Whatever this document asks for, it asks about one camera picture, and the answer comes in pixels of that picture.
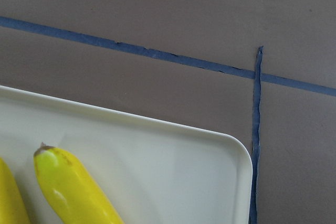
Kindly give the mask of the yellow banana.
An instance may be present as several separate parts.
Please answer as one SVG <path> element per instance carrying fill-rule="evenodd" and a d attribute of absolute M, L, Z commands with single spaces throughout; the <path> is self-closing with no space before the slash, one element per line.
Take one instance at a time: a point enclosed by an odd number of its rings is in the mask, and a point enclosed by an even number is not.
<path fill-rule="evenodd" d="M 42 194 L 63 223 L 124 223 L 71 152 L 41 143 L 34 152 L 34 169 Z"/>
<path fill-rule="evenodd" d="M 30 223 L 16 180 L 2 158 L 1 223 Z"/>

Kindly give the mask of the white bear tray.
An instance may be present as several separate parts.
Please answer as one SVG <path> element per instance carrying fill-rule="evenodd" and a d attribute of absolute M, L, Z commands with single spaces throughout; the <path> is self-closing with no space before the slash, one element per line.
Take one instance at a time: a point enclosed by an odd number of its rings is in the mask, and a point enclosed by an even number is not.
<path fill-rule="evenodd" d="M 35 178 L 41 143 L 75 154 L 125 223 L 247 223 L 252 164 L 230 135 L 1 87 L 1 157 L 32 223 L 60 223 Z"/>

